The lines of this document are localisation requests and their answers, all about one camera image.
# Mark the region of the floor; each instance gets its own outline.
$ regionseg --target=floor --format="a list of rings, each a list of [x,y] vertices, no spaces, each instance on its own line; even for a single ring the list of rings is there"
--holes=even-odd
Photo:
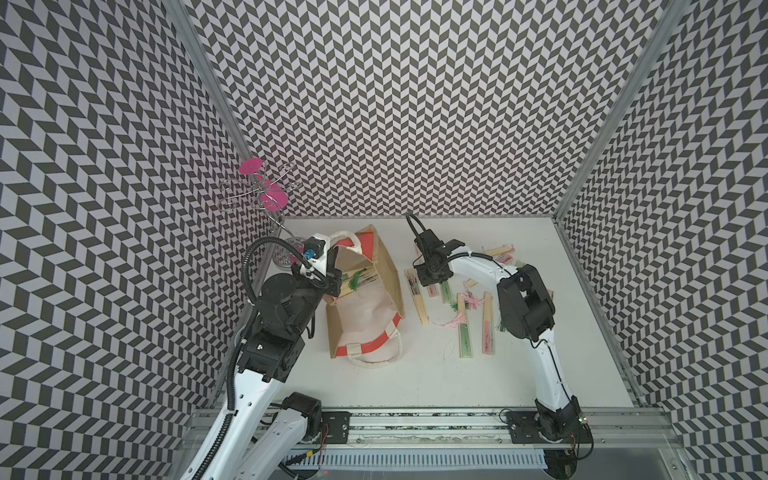
[[[422,288],[429,325],[422,325],[403,275],[416,258],[413,234],[404,219],[289,219],[286,225],[301,237],[357,231],[372,223],[399,271],[406,317],[400,323],[404,353],[391,366],[366,369],[346,358],[331,359],[326,307],[317,310],[316,336],[307,341],[283,393],[298,391],[321,399],[323,406],[532,406],[535,384],[523,340],[495,332],[495,355],[482,354],[482,310],[470,311],[471,359],[458,354],[458,331],[439,326],[455,316],[440,297]],[[505,243],[515,245],[515,258],[536,266],[554,292],[554,331],[567,384],[586,407],[631,407],[601,331],[592,315],[565,250],[548,218],[441,218],[424,224],[443,241],[453,238],[473,250]],[[272,265],[269,275],[279,270]],[[450,280],[454,293],[465,277]],[[483,286],[473,289],[482,298]],[[498,322],[498,308],[495,308]]]

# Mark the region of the bag handle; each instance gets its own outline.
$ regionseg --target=bag handle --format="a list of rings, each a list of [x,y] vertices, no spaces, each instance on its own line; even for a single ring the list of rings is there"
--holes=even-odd
[[[397,354],[389,360],[382,360],[381,362],[367,362],[358,358],[362,355],[362,353],[350,353],[346,356],[346,358],[348,358],[353,365],[361,366],[366,369],[378,369],[379,367],[392,365],[394,362],[400,360],[400,357],[402,357],[402,339],[400,338],[400,331],[397,330],[397,327],[395,327],[394,332],[389,335],[389,338],[392,337],[395,337],[397,340]]]
[[[331,239],[328,241],[329,245],[333,247],[333,245],[336,244],[339,240],[342,238],[349,238],[352,241],[353,247],[344,247],[348,250],[351,250],[358,255],[362,255],[362,245],[360,244],[360,239],[352,232],[348,232],[346,230],[340,230],[333,235],[331,235]]]

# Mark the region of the pink disc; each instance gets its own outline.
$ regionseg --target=pink disc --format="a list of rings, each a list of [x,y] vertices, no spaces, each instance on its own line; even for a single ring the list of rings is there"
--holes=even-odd
[[[282,210],[288,204],[288,195],[280,188],[280,185],[272,183],[270,180],[264,182],[266,191],[269,194],[261,196],[261,203],[270,212]]]
[[[261,170],[263,163],[264,161],[260,158],[251,158],[250,160],[246,160],[242,165],[240,165],[240,173],[242,175],[253,175],[257,171]]]

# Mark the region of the pink tassel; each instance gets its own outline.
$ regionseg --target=pink tassel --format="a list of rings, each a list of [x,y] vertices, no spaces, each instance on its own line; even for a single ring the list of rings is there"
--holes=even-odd
[[[436,323],[436,325],[438,325],[438,326],[459,326],[462,323],[467,323],[467,316],[464,313],[459,313],[459,314],[456,315],[456,318],[454,318],[450,322],[443,323],[443,324],[440,324],[440,325]]]
[[[464,300],[464,303],[467,304],[467,310],[477,310],[482,306],[482,299],[479,299],[474,293],[469,291],[469,285],[466,282],[464,282],[464,293],[459,295]]]

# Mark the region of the checkered wall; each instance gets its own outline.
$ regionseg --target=checkered wall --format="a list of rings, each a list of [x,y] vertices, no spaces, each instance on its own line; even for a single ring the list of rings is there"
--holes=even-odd
[[[666,0],[187,0],[291,214],[550,214]]]
[[[768,4],[694,2],[566,226],[703,478],[768,478]]]
[[[158,0],[0,13],[0,478],[156,478],[242,306],[233,146]]]

